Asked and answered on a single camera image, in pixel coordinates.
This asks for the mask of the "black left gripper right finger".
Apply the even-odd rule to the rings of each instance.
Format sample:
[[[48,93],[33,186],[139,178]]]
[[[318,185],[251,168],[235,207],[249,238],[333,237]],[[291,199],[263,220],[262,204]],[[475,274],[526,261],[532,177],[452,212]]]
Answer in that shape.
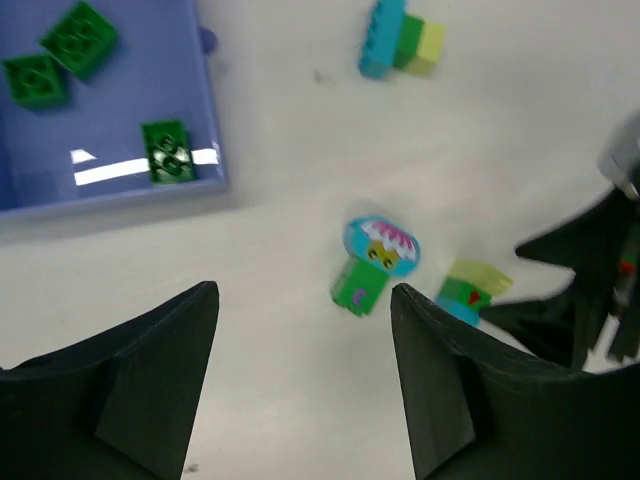
[[[419,479],[635,479],[639,368],[574,371],[449,315],[407,284],[391,326]]]

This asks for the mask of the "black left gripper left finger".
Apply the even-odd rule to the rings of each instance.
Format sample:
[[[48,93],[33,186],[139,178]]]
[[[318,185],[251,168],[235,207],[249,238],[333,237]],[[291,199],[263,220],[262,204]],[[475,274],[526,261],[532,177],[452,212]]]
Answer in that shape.
[[[2,478],[180,478],[218,313],[218,285],[204,281],[2,370]]]

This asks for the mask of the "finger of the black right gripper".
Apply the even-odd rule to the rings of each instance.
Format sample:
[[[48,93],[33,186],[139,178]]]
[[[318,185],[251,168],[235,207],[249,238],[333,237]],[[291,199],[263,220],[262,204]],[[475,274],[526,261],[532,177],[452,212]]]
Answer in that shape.
[[[616,281],[620,250],[630,230],[630,199],[612,189],[566,222],[514,248],[520,259],[563,267],[570,282],[543,298],[567,293],[580,299],[609,300]]]
[[[535,356],[572,370],[584,367],[612,306],[605,297],[558,294],[502,303],[480,311],[483,320],[512,335]]]

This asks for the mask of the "cyan lego brick of trio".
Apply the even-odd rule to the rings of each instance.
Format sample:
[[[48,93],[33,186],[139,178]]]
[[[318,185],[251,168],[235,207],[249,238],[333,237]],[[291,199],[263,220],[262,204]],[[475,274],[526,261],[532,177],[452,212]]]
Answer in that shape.
[[[446,311],[453,317],[476,327],[480,321],[479,314],[470,306],[460,303],[455,299],[447,298],[441,295],[436,297],[435,303],[442,310]]]

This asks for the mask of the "green four-stud lego brick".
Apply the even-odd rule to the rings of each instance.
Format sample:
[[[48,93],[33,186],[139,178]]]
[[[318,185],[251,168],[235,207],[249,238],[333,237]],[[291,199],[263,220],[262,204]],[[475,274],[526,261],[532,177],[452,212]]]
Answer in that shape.
[[[153,185],[196,179],[189,135],[177,119],[143,123],[141,134]]]

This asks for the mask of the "dark green square lego brick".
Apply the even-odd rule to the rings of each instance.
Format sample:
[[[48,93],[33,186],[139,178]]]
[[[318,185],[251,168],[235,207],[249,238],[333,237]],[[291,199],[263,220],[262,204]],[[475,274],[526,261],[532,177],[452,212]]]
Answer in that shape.
[[[1,60],[13,102],[28,109],[58,106],[69,99],[65,80],[54,59],[45,53]]]

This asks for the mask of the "green heart lego brick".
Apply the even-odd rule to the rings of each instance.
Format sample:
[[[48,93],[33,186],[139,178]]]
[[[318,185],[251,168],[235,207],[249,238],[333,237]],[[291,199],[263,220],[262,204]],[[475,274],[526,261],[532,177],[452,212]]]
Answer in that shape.
[[[490,305],[492,297],[480,288],[462,280],[447,277],[437,294],[464,303],[479,314],[479,311]]]

